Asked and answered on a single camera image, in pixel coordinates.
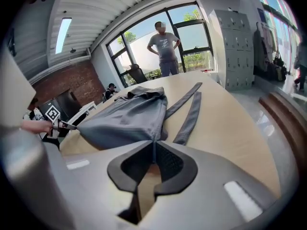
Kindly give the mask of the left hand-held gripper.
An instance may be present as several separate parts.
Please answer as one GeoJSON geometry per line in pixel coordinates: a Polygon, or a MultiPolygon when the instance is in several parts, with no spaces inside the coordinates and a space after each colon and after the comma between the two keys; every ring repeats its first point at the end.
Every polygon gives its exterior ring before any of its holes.
{"type": "Polygon", "coordinates": [[[45,116],[52,124],[52,128],[50,130],[48,138],[58,138],[60,132],[63,129],[68,129],[68,130],[77,129],[75,125],[60,120],[60,111],[54,105],[49,107],[49,109],[45,113],[45,116]]]}

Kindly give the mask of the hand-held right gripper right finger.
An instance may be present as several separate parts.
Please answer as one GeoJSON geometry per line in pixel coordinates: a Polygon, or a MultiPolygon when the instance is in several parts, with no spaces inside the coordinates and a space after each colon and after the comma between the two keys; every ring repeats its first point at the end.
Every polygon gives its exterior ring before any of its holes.
{"type": "Polygon", "coordinates": [[[155,153],[162,183],[146,230],[257,230],[280,211],[269,188],[221,156],[167,141],[155,153]]]}

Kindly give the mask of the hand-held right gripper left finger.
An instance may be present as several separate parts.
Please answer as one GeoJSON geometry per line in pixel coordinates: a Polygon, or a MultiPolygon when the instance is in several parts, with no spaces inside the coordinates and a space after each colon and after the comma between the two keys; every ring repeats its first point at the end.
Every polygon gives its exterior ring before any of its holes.
{"type": "Polygon", "coordinates": [[[46,144],[51,178],[61,198],[63,230],[138,230],[137,187],[152,162],[151,141],[63,157],[46,144]]]}

